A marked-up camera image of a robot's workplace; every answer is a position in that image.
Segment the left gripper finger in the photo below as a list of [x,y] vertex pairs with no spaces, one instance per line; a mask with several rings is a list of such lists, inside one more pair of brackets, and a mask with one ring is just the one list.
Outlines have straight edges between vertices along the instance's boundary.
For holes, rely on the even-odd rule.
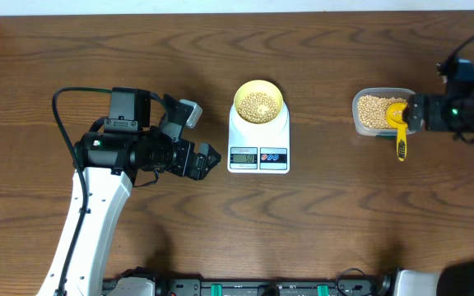
[[193,180],[203,180],[215,165],[215,156],[195,154],[189,165],[189,177]]
[[205,142],[202,142],[199,146],[198,157],[202,159],[204,169],[213,169],[221,162],[221,154]]

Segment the yellow measuring scoop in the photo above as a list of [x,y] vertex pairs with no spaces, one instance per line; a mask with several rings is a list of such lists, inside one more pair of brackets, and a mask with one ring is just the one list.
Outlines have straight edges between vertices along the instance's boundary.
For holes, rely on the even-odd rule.
[[397,151],[397,157],[400,161],[404,161],[407,157],[407,129],[408,126],[405,123],[405,121],[402,119],[402,121],[394,121],[388,116],[388,112],[390,109],[402,109],[402,115],[403,111],[406,108],[405,103],[393,103],[390,104],[386,110],[386,121],[388,125],[397,130],[397,144],[396,144],[396,151]]

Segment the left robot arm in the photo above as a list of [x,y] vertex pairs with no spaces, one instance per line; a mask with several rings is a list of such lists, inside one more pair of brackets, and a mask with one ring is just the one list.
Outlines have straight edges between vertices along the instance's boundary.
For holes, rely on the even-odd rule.
[[114,87],[109,115],[71,142],[52,99],[55,121],[72,157],[72,197],[41,295],[166,295],[166,283],[139,271],[106,283],[105,267],[119,216],[136,187],[138,172],[170,172],[203,180],[221,161],[207,143],[182,138],[202,115],[195,102],[148,90]]

